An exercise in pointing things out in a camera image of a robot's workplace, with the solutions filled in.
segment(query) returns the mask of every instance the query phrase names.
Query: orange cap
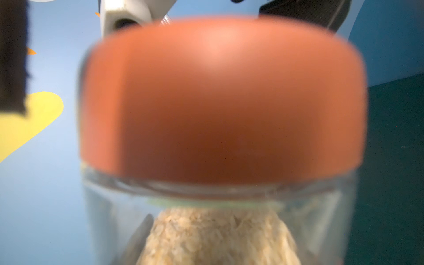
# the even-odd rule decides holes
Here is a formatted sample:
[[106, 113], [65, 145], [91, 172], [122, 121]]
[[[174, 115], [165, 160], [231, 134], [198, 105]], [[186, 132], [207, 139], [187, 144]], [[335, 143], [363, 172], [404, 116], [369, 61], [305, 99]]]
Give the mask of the orange cap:
[[363, 159], [359, 53], [324, 29], [214, 18], [132, 27], [99, 43], [82, 82], [82, 159], [121, 178], [310, 181]]

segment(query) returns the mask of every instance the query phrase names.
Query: glass jar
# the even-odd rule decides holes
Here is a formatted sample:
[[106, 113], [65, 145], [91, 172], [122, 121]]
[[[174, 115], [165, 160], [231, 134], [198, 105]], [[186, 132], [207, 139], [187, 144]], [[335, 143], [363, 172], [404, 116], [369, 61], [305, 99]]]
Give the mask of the glass jar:
[[105, 38], [81, 77], [96, 264], [343, 263], [366, 127], [349, 44], [288, 20], [177, 21]]

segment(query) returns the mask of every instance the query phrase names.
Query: oats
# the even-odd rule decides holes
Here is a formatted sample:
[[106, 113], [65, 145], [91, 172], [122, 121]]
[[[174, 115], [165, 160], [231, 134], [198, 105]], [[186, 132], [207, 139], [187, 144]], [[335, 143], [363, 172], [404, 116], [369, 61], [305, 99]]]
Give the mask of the oats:
[[137, 265], [301, 265], [290, 231], [270, 209], [175, 207], [153, 227]]

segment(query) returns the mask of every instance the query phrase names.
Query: blue background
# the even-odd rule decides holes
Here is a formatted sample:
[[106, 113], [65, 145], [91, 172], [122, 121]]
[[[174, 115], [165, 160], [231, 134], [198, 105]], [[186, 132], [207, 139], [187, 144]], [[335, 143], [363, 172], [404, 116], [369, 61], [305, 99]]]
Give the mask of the blue background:
[[[263, 0], [178, 0], [171, 18], [256, 15]], [[363, 52], [370, 85], [423, 72], [424, 23], [416, 0], [357, 0], [339, 30]], [[62, 115], [0, 163], [0, 265], [89, 265], [80, 184], [75, 84], [87, 48], [100, 39], [97, 1], [30, 4], [29, 92], [49, 91]]]

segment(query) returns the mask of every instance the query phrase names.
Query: dark teal surface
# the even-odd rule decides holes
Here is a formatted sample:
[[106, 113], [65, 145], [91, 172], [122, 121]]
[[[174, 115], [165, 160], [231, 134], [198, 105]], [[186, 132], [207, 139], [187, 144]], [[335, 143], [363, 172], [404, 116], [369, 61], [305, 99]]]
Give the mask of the dark teal surface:
[[424, 74], [369, 90], [345, 265], [424, 265]]

